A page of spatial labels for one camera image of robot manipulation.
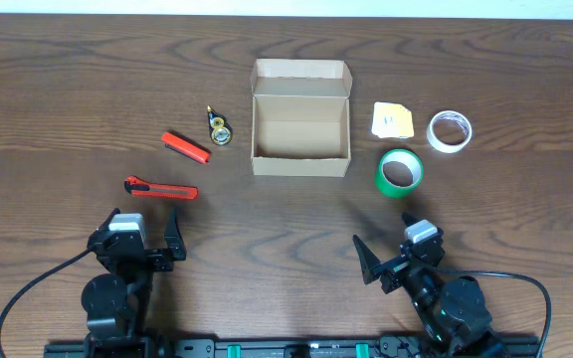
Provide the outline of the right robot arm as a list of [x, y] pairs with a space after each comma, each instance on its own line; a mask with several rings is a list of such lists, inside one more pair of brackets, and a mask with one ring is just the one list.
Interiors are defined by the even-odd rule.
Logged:
[[507, 357], [506, 345], [491, 328], [492, 317], [478, 282], [463, 273], [444, 281], [437, 268], [445, 255], [444, 231], [428, 220], [404, 213], [405, 241], [387, 262], [358, 237], [352, 238], [363, 281], [380, 281], [388, 294], [402, 287], [428, 334], [428, 346], [444, 357]]

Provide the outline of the open cardboard box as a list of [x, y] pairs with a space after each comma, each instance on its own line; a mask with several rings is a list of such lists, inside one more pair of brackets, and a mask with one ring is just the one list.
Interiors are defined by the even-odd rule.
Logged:
[[258, 59], [251, 85], [256, 176], [346, 174], [352, 74], [345, 62]]

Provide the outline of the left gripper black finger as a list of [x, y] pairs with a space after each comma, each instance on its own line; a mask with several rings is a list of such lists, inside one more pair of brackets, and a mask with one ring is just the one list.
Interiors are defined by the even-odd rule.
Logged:
[[120, 213], [120, 210], [118, 208], [114, 208], [110, 214], [108, 215], [108, 217], [101, 223], [101, 225], [97, 228], [99, 231], [108, 231], [109, 230], [109, 224], [111, 223], [113, 217], [117, 214]]
[[172, 259], [175, 261], [186, 260], [187, 251], [178, 227], [177, 210], [175, 208], [169, 213], [164, 231], [164, 240]]

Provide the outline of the yellow black correction tape dispenser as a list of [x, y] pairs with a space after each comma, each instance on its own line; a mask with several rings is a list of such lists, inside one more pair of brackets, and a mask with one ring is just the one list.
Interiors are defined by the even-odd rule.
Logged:
[[224, 115], [215, 111], [210, 105], [207, 106], [207, 116], [211, 141], [219, 146], [230, 143], [233, 131]]

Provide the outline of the white tape roll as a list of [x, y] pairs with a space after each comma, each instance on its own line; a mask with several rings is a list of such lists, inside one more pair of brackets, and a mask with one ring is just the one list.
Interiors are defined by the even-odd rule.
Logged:
[[[465, 135], [462, 142], [458, 144], [448, 144], [443, 142], [435, 132], [435, 125], [440, 121], [450, 121], [455, 123]], [[446, 154], [453, 154], [464, 149], [473, 137], [473, 127], [470, 121], [461, 113], [454, 110], [443, 110], [436, 113], [429, 122], [426, 129], [426, 137], [431, 146]]]

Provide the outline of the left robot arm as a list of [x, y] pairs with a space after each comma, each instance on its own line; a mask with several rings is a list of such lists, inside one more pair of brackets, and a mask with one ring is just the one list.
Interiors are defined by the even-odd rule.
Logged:
[[144, 244], [143, 216], [114, 209], [89, 236], [87, 248], [106, 273], [90, 280], [82, 292], [89, 335], [86, 357], [172, 357], [169, 339], [145, 327], [153, 289], [153, 275], [172, 271], [186, 259], [187, 251], [177, 222], [169, 213], [166, 246], [148, 249]]

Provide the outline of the red utility knife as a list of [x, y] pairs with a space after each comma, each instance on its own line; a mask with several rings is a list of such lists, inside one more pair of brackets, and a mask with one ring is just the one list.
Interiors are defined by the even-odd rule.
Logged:
[[138, 197], [193, 200], [199, 193], [196, 187], [151, 183], [136, 176], [126, 177], [123, 187], [128, 194]]

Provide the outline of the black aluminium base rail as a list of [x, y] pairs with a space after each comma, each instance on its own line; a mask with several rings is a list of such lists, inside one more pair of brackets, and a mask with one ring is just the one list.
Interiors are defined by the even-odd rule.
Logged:
[[[164, 357], [147, 343], [127, 348], [93, 349], [86, 343], [48, 344], [43, 355], [49, 358]], [[328, 358], [328, 357], [431, 357], [427, 344], [418, 336], [382, 336], [378, 339], [312, 341], [214, 341], [184, 339], [174, 343], [175, 358]]]

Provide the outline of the yellow sticky note pad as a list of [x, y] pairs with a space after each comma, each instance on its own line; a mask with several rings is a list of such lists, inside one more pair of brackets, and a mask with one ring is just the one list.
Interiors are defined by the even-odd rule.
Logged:
[[412, 112], [399, 103], [376, 101], [373, 107], [371, 133], [379, 138], [413, 137]]

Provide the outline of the green tape roll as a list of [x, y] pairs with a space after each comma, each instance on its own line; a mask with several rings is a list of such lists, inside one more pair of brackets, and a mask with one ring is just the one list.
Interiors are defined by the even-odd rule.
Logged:
[[[403, 164], [412, 174], [413, 181], [410, 185], [400, 186], [390, 181], [384, 172], [384, 166], [388, 163]], [[424, 166], [421, 159], [412, 151], [402, 148], [392, 149], [384, 154], [375, 172], [375, 184], [385, 195], [391, 198], [403, 198], [413, 192], [422, 182]]]

